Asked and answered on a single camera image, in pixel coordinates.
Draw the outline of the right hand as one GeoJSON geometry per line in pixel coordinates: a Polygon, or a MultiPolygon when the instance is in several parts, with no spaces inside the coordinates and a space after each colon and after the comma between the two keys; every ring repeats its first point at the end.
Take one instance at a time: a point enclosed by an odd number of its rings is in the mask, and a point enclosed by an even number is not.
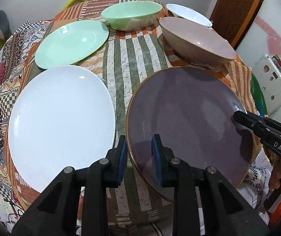
{"type": "Polygon", "coordinates": [[[278,156],[275,156],[275,162],[273,164],[273,170],[269,180],[270,191],[274,191],[275,189],[278,189],[280,187],[280,179],[281,179],[280,158],[278,156]]]}

